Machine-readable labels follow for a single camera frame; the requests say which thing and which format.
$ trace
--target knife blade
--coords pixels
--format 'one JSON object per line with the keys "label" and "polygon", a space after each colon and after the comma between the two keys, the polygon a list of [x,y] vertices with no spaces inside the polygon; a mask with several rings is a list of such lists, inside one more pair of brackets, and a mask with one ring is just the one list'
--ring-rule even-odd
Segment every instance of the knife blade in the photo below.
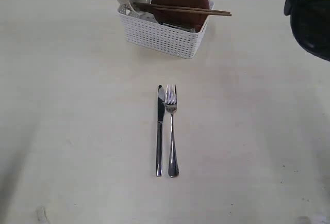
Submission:
{"label": "knife blade", "polygon": [[164,88],[158,86],[158,98],[157,98],[157,109],[158,109],[158,121],[157,121],[157,148],[156,148],[156,175],[161,176],[162,173],[162,133],[163,133],[163,122],[165,114],[165,91]]}

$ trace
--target knife handle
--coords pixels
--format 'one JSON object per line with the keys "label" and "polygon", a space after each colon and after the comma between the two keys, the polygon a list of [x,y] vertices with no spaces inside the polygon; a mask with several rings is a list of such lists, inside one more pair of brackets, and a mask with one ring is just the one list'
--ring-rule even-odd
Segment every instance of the knife handle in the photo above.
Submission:
{"label": "knife handle", "polygon": [[162,172],[162,137],[163,137],[163,124],[157,122],[157,150],[156,150],[156,175],[161,176]]}

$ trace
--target fork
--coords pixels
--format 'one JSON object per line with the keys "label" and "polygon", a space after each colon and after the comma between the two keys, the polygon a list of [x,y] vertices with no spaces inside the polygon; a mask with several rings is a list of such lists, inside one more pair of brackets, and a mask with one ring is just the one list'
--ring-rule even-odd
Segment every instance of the fork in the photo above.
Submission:
{"label": "fork", "polygon": [[179,166],[177,164],[175,142],[174,142],[174,113],[177,111],[176,85],[166,86],[166,110],[171,114],[171,148],[169,160],[169,176],[174,178],[179,175]]}

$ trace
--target fork handle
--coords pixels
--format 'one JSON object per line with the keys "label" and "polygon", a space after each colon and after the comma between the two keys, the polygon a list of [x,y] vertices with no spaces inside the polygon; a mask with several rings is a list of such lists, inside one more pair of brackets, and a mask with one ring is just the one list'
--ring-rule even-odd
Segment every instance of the fork handle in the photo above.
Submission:
{"label": "fork handle", "polygon": [[169,160],[169,176],[171,178],[179,175],[179,166],[177,164],[175,142],[174,142],[174,116],[171,114],[171,148],[170,148],[170,160]]}
{"label": "fork handle", "polygon": [[157,148],[156,148],[156,175],[161,176],[162,171],[162,137],[163,137],[163,124],[157,122]]}

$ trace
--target white table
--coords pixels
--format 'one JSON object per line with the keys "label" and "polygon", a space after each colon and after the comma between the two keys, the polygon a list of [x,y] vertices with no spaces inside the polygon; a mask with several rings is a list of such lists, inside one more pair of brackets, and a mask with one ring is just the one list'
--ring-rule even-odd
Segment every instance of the white table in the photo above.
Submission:
{"label": "white table", "polygon": [[[329,215],[330,63],[295,42],[284,1],[214,0],[233,17],[211,17],[186,60],[126,43],[116,0],[0,0],[0,223],[39,206],[51,224]],[[175,179],[168,115],[155,177],[167,83]]]}

